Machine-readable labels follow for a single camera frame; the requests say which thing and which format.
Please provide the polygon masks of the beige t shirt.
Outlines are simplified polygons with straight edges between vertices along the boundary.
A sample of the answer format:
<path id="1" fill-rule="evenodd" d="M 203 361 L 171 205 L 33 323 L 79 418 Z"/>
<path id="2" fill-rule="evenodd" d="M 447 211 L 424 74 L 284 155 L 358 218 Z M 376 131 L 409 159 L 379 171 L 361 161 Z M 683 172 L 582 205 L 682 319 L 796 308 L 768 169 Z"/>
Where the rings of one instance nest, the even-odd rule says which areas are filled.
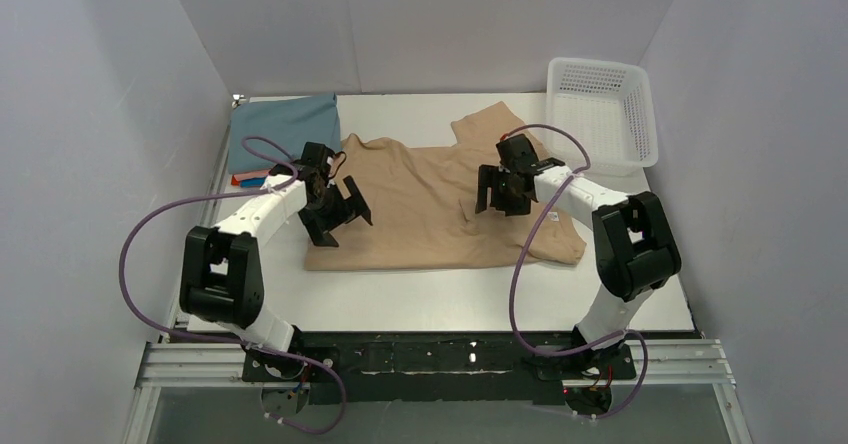
<path id="1" fill-rule="evenodd" d="M 410 148 L 350 134 L 340 174 L 352 176 L 372 211 L 333 231 L 335 247 L 310 245 L 308 271 L 466 269 L 512 266 L 543 208 L 507 217 L 476 213 L 478 168 L 499 161 L 496 144 L 522 125 L 503 102 L 451 124 L 456 144 Z"/>

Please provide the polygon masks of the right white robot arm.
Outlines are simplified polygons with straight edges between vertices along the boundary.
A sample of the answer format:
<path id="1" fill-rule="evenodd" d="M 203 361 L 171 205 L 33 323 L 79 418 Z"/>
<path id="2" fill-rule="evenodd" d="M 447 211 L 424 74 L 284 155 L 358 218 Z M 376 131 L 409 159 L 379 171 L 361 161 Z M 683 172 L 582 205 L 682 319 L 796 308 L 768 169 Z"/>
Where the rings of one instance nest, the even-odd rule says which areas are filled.
<path id="1" fill-rule="evenodd" d="M 589 159 L 576 169 L 557 158 L 540 159 L 525 131 L 519 127 L 503 135 L 496 145 L 498 165 L 479 167 L 475 211 L 494 208 L 506 216 L 524 216 L 539 203 L 543 215 L 557 209 L 592 231 L 601 286 L 573 328 L 572 348 L 535 347 L 518 329 L 515 298 L 530 240 L 521 248 L 508 298 L 510 326 L 522 347 L 544 358 L 587 361 L 631 334 L 630 323 L 644 302 L 680 272 L 681 256 L 656 194 L 626 194 L 590 180 L 585 175 Z"/>

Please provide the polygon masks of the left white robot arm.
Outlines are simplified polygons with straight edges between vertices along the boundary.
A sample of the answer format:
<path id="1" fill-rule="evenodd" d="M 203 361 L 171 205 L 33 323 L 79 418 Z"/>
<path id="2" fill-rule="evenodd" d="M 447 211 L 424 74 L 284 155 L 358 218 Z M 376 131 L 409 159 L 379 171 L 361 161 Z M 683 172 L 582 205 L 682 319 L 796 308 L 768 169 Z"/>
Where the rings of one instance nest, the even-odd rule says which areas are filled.
<path id="1" fill-rule="evenodd" d="M 338 247 L 332 232 L 357 218 L 372 221 L 355 180 L 341 190 L 333 165 L 338 153 L 308 142 L 290 165 L 278 164 L 258 194 L 211 227 L 186 236 L 179 293 L 183 312 L 222 326 L 264 349 L 288 351 L 298 330 L 265 302 L 261 250 L 292 216 L 312 244 Z"/>

